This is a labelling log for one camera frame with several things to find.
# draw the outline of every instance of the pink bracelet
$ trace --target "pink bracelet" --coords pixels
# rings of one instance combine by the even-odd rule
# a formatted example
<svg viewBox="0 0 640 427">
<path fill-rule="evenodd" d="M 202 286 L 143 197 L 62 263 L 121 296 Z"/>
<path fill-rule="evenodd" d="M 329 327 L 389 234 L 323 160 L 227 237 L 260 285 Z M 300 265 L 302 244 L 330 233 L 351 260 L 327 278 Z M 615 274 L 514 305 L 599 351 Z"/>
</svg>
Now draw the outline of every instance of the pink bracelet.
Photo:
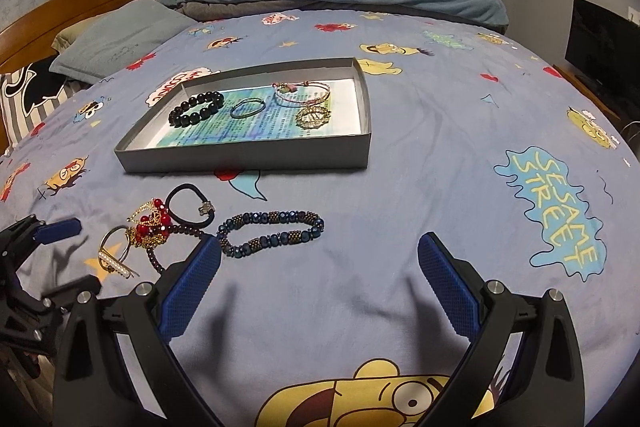
<svg viewBox="0 0 640 427">
<path fill-rule="evenodd" d="M 292 103 L 294 105 L 318 105 L 319 103 L 325 102 L 329 98 L 329 95 L 331 95 L 331 88 L 326 84 L 323 84 L 322 82 L 302 82 L 301 84 L 271 84 L 271 86 L 275 90 L 276 96 L 279 99 L 281 99 L 283 102 Z M 290 92 L 297 90 L 291 89 L 292 87 L 321 87 L 322 89 L 326 90 L 326 92 L 319 98 L 312 98 L 311 100 L 292 100 L 282 95 L 280 89 L 282 89 L 283 87 L 286 87 Z"/>
</svg>

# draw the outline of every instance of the blue gripper pad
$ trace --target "blue gripper pad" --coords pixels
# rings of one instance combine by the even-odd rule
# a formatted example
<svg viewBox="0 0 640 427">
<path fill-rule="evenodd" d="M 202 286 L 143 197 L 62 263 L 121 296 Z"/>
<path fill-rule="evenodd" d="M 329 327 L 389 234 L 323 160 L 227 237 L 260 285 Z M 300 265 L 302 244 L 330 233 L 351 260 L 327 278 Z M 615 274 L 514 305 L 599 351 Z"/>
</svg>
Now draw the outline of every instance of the blue gripper pad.
<svg viewBox="0 0 640 427">
<path fill-rule="evenodd" d="M 420 238 L 420 269 L 427 277 L 453 329 L 473 344 L 481 326 L 478 302 L 452 262 L 454 259 L 451 254 L 443 250 L 429 234 L 426 233 Z"/>
<path fill-rule="evenodd" d="M 74 217 L 57 223 L 51 223 L 50 225 L 42 225 L 36 230 L 33 238 L 36 243 L 50 245 L 51 243 L 74 237 L 78 235 L 81 230 L 82 224 L 80 220 Z"/>
<path fill-rule="evenodd" d="M 220 267 L 222 250 L 215 237 L 210 237 L 196 252 L 191 264 L 182 272 L 162 302 L 158 330 L 165 343 L 180 337 L 187 329 L 213 276 Z"/>
</svg>

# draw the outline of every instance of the pillow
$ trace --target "pillow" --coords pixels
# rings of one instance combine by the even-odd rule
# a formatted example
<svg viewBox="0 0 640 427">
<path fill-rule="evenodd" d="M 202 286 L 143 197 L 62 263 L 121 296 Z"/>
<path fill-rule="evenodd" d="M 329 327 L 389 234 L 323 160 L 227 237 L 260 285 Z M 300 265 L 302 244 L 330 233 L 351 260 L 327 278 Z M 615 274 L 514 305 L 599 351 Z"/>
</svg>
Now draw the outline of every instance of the pillow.
<svg viewBox="0 0 640 427">
<path fill-rule="evenodd" d="M 85 31 L 87 31 L 95 22 L 98 21 L 101 17 L 107 15 L 103 13 L 101 15 L 96 15 L 95 17 L 89 17 L 83 21 L 77 22 L 76 24 L 69 26 L 69 28 L 63 29 L 60 33 L 56 35 L 56 38 L 53 39 L 53 43 L 51 47 L 55 49 L 58 53 L 62 53 L 66 50 L 71 44 L 76 42 L 76 39 L 82 35 Z"/>
<path fill-rule="evenodd" d="M 0 75 L 2 121 L 11 147 L 16 147 L 55 108 L 83 89 L 78 82 L 49 72 L 54 58 L 43 58 L 15 73 Z"/>
<path fill-rule="evenodd" d="M 135 0 L 95 22 L 53 61 L 50 70 L 96 84 L 194 24 L 154 0 Z"/>
</svg>

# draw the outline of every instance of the yellow star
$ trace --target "yellow star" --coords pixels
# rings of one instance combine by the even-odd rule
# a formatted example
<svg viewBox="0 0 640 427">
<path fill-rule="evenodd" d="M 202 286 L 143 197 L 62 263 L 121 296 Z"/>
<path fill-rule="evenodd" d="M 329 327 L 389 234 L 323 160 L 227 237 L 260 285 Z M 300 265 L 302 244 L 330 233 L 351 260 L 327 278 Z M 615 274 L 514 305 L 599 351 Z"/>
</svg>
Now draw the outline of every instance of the yellow star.
<svg viewBox="0 0 640 427">
<path fill-rule="evenodd" d="M 118 243 L 117 245 L 113 245 L 112 247 L 105 248 L 105 250 L 109 252 L 109 255 L 111 255 L 112 257 L 116 257 L 116 252 L 120 249 L 121 246 L 122 246 L 122 243 Z M 100 266 L 100 262 L 98 261 L 97 257 L 94 257 L 92 259 L 87 259 L 86 261 L 84 261 L 84 264 L 95 269 L 95 276 L 100 280 L 100 282 L 103 282 L 105 279 L 107 279 L 108 275 L 111 275 L 112 273 L 117 273 L 117 272 L 112 272 L 112 273 L 107 272 L 107 270 L 105 270 L 102 266 Z"/>
</svg>

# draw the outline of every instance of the blue beaded bracelet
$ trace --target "blue beaded bracelet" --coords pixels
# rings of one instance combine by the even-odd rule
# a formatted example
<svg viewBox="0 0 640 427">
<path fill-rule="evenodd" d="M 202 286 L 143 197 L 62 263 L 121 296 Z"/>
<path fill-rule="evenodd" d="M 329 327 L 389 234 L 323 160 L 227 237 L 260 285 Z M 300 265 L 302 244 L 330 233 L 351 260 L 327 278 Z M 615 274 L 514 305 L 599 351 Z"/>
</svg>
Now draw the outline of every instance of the blue beaded bracelet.
<svg viewBox="0 0 640 427">
<path fill-rule="evenodd" d="M 305 223 L 311 228 L 308 230 L 291 230 L 290 232 L 273 233 L 254 237 L 240 247 L 235 247 L 227 236 L 232 230 L 240 230 L 244 225 L 276 225 L 278 223 Z M 254 212 L 250 214 L 238 214 L 230 217 L 218 227 L 217 238 L 220 241 L 222 251 L 227 257 L 247 257 L 264 248 L 274 248 L 281 245 L 297 245 L 298 243 L 308 243 L 320 237 L 324 232 L 324 221 L 314 212 L 304 210 L 290 212 Z"/>
</svg>

